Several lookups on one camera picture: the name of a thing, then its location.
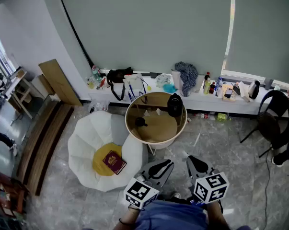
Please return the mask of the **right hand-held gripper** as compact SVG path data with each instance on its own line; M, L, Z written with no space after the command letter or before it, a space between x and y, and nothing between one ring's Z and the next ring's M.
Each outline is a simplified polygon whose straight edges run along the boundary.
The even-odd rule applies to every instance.
M186 165L191 183L194 204L209 204L223 199L229 188L224 172L215 172L212 163L199 156L189 155Z

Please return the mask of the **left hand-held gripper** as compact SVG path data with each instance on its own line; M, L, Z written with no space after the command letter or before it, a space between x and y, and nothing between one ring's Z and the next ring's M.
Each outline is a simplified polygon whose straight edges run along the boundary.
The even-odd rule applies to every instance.
M131 178L124 189L124 199L136 209L143 209L157 199L161 187L167 182L174 163L170 159L147 163L135 177ZM157 183L147 178L155 178Z

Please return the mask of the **black kettle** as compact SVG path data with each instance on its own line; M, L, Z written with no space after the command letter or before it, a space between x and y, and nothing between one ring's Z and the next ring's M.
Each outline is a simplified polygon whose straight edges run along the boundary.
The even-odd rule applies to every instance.
M168 114L172 117L178 117L183 111L183 102L181 97L174 93L167 102Z

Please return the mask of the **person's left forearm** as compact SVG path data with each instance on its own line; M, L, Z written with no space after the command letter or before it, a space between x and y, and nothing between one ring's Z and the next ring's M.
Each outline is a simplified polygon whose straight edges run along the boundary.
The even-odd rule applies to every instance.
M121 217L113 230L135 230L140 224L145 209L139 209L130 204L123 217Z

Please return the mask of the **person's right forearm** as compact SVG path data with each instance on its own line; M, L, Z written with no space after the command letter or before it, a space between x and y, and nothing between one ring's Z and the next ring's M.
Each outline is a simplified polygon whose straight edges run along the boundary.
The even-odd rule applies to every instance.
M207 204L208 230L230 230L218 201Z

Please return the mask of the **person's blue shirt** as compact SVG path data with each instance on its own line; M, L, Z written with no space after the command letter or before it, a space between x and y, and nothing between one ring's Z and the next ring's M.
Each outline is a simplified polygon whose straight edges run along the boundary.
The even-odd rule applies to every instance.
M208 230L207 206L184 204L182 200L155 200L146 206L135 230Z

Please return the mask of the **maroon book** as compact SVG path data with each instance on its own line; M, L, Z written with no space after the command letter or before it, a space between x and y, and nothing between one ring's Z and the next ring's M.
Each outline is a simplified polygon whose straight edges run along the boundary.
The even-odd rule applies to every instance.
M104 157L103 162L116 175L120 174L127 165L127 163L112 150Z

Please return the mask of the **yellow round cushion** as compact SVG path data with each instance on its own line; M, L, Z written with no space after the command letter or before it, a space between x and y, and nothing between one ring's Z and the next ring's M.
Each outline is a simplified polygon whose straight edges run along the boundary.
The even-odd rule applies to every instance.
M115 143L108 143L99 148L93 157L92 168L100 176L112 176L115 173L108 168L108 166L103 162L103 159L110 151L115 152L119 157L122 156L122 146L116 145Z

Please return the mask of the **small cardboard box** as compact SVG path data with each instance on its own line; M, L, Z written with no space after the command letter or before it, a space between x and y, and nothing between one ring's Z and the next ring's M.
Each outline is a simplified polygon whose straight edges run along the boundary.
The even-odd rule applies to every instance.
M236 99L235 99L235 92L234 91L233 91L232 96L231 96L230 99L227 99L227 98L224 97L224 94L225 94L225 91L226 91L227 88L233 89L232 85L223 84L223 86L222 86L222 100L223 101L228 101L228 102L235 102Z

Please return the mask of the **white petal floor chair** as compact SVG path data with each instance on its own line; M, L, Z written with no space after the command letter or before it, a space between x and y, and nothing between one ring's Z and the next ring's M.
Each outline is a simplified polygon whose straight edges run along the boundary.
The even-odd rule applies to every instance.
M93 157L109 143L122 146L121 158L127 164L118 175L104 176L93 168ZM124 116L105 111L93 112L77 122L68 140L68 152L69 168L79 182L102 192L125 187L148 163L146 146L128 132Z

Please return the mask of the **yellow-green drink bottle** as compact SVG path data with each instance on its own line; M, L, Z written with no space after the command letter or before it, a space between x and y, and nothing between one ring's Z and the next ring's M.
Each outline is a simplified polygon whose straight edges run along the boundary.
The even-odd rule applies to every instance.
M204 94L209 94L210 85L211 85L210 77L208 77L207 79L205 79L205 83L204 83L204 90L203 90Z

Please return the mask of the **black chair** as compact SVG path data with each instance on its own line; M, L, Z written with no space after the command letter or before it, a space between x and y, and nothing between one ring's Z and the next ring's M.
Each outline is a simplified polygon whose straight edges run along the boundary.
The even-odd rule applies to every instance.
M278 120L288 113L287 126L281 131ZM277 150L289 141L289 98L279 90L269 91L262 99L256 117L255 128L246 135L240 142L243 143L255 131L270 142L269 148L259 157L262 157L270 150Z

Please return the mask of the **teal fluffy duster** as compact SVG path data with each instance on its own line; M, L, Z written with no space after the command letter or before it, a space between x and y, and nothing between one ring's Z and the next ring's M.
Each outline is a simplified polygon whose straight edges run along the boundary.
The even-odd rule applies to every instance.
M175 93L177 91L176 87L173 85L173 84L165 84L163 85L163 90L166 92L166 93Z

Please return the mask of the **blue-capped water bottle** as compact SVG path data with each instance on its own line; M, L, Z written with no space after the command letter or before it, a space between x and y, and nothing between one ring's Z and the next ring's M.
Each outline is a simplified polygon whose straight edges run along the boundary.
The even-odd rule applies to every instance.
M220 88L222 88L222 85L223 85L223 80L222 80L222 77L219 76L217 83L216 83L216 86L215 86L215 96L218 96L218 91Z

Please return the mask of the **clear plastic bag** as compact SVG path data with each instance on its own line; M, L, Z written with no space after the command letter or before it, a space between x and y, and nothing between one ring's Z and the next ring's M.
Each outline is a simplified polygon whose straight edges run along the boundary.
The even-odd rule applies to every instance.
M96 111L106 111L108 110L110 102L106 100L96 100L93 99L89 103L88 112L91 114Z
M171 76L169 74L160 74L156 77L156 86L162 88L164 85L171 83Z

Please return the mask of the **long white box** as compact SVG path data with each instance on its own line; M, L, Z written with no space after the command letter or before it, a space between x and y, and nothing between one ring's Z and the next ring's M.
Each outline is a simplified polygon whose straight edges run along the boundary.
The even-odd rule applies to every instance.
M249 97L247 86L242 81L238 83L238 86L239 86L241 98L247 103L250 102L250 97Z

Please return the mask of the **plaid shirt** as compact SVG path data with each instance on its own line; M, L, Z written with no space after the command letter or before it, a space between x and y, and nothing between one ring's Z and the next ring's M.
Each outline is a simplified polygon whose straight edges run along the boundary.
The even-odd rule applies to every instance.
M175 63L174 69L180 72L180 78L183 82L181 90L183 96L188 97L192 89L196 86L198 71L193 64L182 61Z

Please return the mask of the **white paper bag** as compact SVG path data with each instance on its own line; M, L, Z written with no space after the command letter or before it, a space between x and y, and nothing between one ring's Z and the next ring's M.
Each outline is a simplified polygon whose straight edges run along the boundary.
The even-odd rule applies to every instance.
M141 73L126 75L123 81L125 88L132 99L136 99L147 93L144 85L145 81Z

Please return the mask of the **silver electric kettle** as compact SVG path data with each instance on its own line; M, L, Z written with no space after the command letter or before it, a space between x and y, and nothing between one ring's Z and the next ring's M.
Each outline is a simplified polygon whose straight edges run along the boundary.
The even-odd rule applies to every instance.
M249 98L255 99L258 96L259 90L260 82L258 80L254 80L248 87Z

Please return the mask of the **black handbag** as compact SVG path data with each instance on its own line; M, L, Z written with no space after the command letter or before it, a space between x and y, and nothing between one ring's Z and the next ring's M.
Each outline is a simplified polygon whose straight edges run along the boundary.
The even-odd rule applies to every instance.
M132 75L134 73L133 69L131 67L128 67L126 69L116 69L116 70L110 70L106 76L106 80L108 85L111 88L111 92L114 95L114 97L118 101L122 101L125 96L125 85L123 79L125 78L126 75ZM121 96L117 95L117 93L114 90L114 83L122 83L122 92Z

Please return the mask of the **stack of wooden planks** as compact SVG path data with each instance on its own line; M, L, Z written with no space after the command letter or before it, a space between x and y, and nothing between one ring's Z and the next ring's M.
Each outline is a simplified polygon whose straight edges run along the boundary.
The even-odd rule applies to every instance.
M32 195L40 195L48 165L73 111L72 105L50 101L38 114L16 173Z

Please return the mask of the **pink-capped green bottle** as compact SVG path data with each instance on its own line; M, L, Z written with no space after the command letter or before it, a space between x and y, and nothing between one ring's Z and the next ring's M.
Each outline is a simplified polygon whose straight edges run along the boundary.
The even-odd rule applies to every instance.
M102 81L102 76L100 74L99 68L96 65L92 66L92 75L97 82Z

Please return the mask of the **large wooden board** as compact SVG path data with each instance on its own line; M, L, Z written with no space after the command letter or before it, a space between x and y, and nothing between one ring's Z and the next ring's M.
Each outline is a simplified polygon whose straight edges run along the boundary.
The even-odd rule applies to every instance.
M62 102L74 106L82 106L82 103L77 97L75 91L72 89L72 86L64 75L56 59L38 65L50 86Z

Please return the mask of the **small wooden board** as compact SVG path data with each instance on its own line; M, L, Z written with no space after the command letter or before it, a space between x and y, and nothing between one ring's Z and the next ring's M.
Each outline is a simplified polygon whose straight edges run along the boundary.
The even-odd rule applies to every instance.
M41 74L36 76L32 81L32 85L46 98L48 95L54 95L55 91L47 81L46 77Z

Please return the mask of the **red wooden stool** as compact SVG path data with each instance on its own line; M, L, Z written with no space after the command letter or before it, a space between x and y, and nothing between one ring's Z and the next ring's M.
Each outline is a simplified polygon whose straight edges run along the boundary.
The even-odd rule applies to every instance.
M23 202L27 193L23 185L0 172L0 210L4 215L16 218L23 214Z

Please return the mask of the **wide grey roller blind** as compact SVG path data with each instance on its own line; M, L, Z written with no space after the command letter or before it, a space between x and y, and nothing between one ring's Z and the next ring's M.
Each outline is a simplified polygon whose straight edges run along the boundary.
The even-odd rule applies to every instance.
M93 63L170 73L175 63L221 73L231 0L63 0Z

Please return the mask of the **narrow grey roller blind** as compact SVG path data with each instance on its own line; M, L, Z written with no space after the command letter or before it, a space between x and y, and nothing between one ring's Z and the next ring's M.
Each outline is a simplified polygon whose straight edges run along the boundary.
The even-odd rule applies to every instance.
M289 84L289 0L235 0L226 69Z

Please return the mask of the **light wooden table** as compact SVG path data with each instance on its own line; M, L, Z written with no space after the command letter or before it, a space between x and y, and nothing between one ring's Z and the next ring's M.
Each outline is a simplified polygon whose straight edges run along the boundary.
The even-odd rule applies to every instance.
M33 116L30 114L28 109L24 106L23 102L29 98L31 92L36 91L38 97L42 97L41 93L37 88L26 80L27 71L20 67L16 70L10 77L11 83L6 89L4 96L6 100L12 99L15 103L14 109L17 114L20 114L22 110L30 119L33 119Z

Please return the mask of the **glass window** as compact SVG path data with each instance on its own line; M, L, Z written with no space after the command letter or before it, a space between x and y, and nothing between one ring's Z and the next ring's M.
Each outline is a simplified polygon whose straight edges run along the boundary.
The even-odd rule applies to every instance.
M9 59L1 40L0 40L0 69L3 72L3 74L7 77L11 76L16 70L14 64Z

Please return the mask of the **black wall pipe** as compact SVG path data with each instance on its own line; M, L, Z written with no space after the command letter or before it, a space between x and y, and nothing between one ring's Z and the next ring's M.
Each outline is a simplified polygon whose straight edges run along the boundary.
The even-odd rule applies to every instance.
M89 67L92 68L92 67L94 66L94 63L93 63L92 59L90 58L89 54L87 53L87 51L86 51L86 49L85 49L82 41L80 40L80 38L79 38L79 36L78 36L78 34L77 34L77 31L76 31L76 29L75 29L75 27L74 27L74 25L73 25L73 23L72 23L72 20L70 19L70 16L69 16L69 13L68 13L68 11L67 11L67 9L66 9L66 6L65 6L65 4L64 4L64 1L63 1L63 0L60 0L60 1L61 1L62 6L63 6L63 10L64 10L64 12L65 12L65 15L66 15L66 17L67 17L67 20L68 20L68 22L69 22L69 24L70 24L70 26L71 26L71 29L72 29L75 37L76 37L76 40L78 41L78 44L79 44L79 46L80 46L80 48L81 48L81 50L82 50L82 52L83 52L83 54L84 54L84 56L85 56L88 64L89 64Z

